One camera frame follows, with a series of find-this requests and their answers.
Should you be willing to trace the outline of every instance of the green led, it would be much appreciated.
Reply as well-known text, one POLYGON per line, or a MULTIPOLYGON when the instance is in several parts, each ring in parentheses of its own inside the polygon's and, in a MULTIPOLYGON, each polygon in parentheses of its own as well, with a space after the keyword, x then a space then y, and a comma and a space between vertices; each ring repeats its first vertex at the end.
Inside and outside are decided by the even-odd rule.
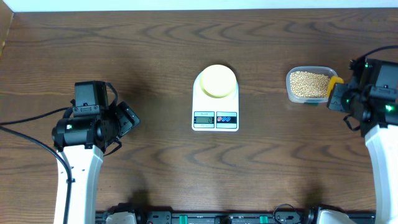
POLYGON ((390 112, 390 111, 393 111, 395 108, 393 107, 393 106, 391 106, 391 105, 386 105, 386 110, 388 111, 388 112, 390 112))

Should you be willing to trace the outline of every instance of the brown tabletop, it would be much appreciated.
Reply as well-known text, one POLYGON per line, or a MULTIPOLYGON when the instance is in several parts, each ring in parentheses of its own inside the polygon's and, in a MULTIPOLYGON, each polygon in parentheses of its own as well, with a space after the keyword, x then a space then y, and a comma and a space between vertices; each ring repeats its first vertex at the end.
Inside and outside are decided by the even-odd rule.
MULTIPOLYGON (((18 13, 0 59, 0 120, 69 106, 75 82, 111 82, 142 123, 105 157, 97 210, 119 202, 374 210, 364 139, 326 104, 290 102, 285 78, 294 67, 315 65, 347 81, 350 59, 396 43, 398 9, 18 13), (216 63, 236 71, 236 133, 191 129, 193 81, 216 63)), ((60 117, 10 128, 52 146, 60 117)), ((52 223, 55 159, 31 142, 0 138, 0 223, 52 223)))

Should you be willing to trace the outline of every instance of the white backdrop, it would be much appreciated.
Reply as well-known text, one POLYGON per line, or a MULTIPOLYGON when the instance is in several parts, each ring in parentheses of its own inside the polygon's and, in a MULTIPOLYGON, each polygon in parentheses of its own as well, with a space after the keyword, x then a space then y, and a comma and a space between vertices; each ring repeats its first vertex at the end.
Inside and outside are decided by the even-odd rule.
POLYGON ((398 0, 3 0, 14 12, 398 7, 398 0))

